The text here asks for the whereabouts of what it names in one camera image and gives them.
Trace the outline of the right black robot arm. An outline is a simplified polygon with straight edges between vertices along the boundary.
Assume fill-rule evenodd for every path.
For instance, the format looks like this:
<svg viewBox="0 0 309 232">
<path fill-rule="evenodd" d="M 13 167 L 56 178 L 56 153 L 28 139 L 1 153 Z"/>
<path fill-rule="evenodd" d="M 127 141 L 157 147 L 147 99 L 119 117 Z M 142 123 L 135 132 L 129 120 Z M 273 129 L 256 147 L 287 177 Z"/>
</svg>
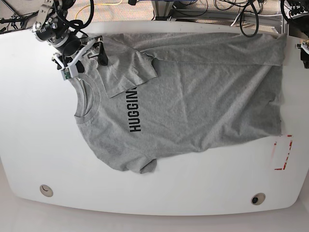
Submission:
<svg viewBox="0 0 309 232">
<path fill-rule="evenodd" d="M 90 15 L 84 23 L 82 20 L 67 20 L 68 9 L 74 0 L 46 0 L 40 6 L 33 33 L 40 42 L 48 42 L 58 52 L 52 61 L 57 64 L 66 78 L 72 78 L 84 72 L 81 60 L 95 58 L 99 65 L 108 65 L 108 57 L 103 46 L 103 38 L 90 38 L 83 32 L 90 25 L 95 11 L 94 1 L 90 1 Z"/>
</svg>

